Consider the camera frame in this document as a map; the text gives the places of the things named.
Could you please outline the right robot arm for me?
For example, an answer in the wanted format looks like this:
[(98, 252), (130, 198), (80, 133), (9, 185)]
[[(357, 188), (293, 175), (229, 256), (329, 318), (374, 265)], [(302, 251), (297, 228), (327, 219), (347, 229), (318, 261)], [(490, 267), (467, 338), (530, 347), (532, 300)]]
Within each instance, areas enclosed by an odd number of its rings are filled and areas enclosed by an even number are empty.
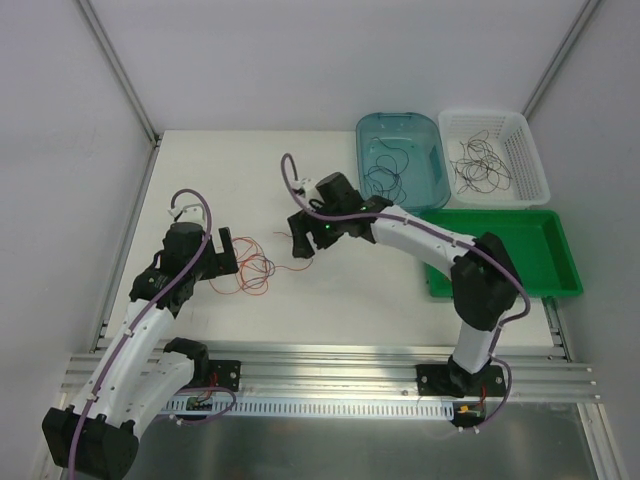
[(288, 219), (294, 257), (311, 258), (349, 235), (409, 254), (450, 280), (462, 324), (444, 372), (430, 385), (457, 398), (480, 388), (508, 311), (527, 296), (501, 239), (443, 229), (382, 196), (365, 199), (340, 172), (319, 182), (296, 176), (283, 180), (300, 208)]

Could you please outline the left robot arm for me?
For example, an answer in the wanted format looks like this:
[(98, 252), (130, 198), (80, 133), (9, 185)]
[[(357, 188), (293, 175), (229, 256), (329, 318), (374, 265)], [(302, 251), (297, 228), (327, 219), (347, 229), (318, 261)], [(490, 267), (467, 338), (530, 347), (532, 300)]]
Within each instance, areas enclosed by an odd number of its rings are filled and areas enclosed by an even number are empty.
[(135, 278), (124, 320), (98, 367), (66, 408), (50, 408), (43, 419), (56, 466), (98, 479), (124, 478), (167, 402), (183, 388), (211, 386), (207, 347), (182, 337), (167, 343), (154, 370), (142, 370), (195, 285), (237, 273), (231, 233), (223, 227), (219, 235), (217, 252), (202, 225), (169, 227), (162, 249)]

